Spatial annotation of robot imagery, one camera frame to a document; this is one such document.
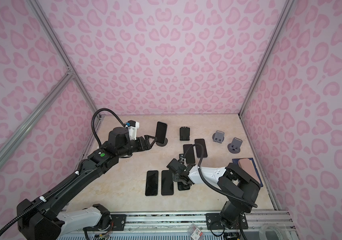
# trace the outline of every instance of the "pink wall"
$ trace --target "pink wall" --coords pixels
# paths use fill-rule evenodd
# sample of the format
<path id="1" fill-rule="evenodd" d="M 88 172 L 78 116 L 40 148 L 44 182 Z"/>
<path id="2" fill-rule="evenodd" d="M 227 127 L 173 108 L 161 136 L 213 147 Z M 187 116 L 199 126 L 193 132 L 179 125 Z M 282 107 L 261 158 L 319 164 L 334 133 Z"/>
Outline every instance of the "pink wall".
<path id="1" fill-rule="evenodd" d="M 303 240 L 342 239 L 342 0 L 300 0 L 245 124 Z"/>
<path id="2" fill-rule="evenodd" d="M 0 229 L 16 216 L 20 201 L 35 199 L 75 169 L 91 135 L 91 117 L 70 82 L 0 171 Z M 23 236 L 14 224 L 3 237 Z"/>
<path id="3" fill-rule="evenodd" d="M 0 1 L 0 147 L 63 74 L 25 2 Z"/>
<path id="4" fill-rule="evenodd" d="M 238 113 L 285 0 L 40 1 L 98 108 Z"/>

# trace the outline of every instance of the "pink wallpaper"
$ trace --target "pink wallpaper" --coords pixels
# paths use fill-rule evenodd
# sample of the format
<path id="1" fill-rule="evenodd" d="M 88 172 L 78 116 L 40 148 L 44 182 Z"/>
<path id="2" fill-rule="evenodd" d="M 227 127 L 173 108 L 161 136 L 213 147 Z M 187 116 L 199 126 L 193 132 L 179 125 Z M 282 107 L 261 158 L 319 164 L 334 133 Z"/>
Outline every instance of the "pink wallpaper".
<path id="1" fill-rule="evenodd" d="M 342 0 L 300 0 L 245 124 L 303 240 L 342 239 Z"/>
<path id="2" fill-rule="evenodd" d="M 91 134 L 91 117 L 82 94 L 70 82 L 0 171 L 0 229 L 16 216 L 20 201 L 35 199 L 76 168 Z M 20 237 L 16 224 L 3 236 Z"/>
<path id="3" fill-rule="evenodd" d="M 285 0 L 40 1 L 98 108 L 238 113 Z"/>
<path id="4" fill-rule="evenodd" d="M 62 78 L 56 55 L 23 0 L 0 1 L 0 148 Z"/>

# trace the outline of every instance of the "plastic packet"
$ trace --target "plastic packet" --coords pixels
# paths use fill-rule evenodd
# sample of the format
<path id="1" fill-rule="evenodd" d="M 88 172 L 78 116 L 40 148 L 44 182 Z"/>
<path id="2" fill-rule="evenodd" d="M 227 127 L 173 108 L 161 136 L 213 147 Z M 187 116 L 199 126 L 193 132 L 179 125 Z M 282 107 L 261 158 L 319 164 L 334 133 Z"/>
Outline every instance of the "plastic packet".
<path id="1" fill-rule="evenodd" d="M 195 225 L 191 224 L 190 228 L 188 229 L 188 235 L 193 240 L 203 240 L 204 239 L 204 233 Z"/>

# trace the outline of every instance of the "white cable tie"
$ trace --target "white cable tie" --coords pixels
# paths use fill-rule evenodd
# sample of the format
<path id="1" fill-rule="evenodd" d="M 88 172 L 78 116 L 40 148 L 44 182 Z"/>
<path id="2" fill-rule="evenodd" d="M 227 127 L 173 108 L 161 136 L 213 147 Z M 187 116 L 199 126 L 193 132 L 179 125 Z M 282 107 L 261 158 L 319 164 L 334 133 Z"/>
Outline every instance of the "white cable tie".
<path id="1" fill-rule="evenodd" d="M 43 202 L 47 202 L 47 200 L 43 196 L 40 196 L 39 199 L 41 199 Z"/>

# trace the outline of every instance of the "roll of tape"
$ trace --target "roll of tape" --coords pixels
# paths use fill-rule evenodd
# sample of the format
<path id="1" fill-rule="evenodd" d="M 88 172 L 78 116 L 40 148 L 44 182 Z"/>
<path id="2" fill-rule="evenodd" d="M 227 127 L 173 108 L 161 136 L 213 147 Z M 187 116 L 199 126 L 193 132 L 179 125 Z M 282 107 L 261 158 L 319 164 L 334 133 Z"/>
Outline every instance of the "roll of tape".
<path id="1" fill-rule="evenodd" d="M 265 224 L 260 228 L 259 230 L 260 240 L 268 240 L 267 235 L 266 235 L 267 230 L 274 231 L 279 240 L 288 240 L 287 235 L 283 231 L 281 231 L 280 228 L 276 226 L 275 224 Z"/>

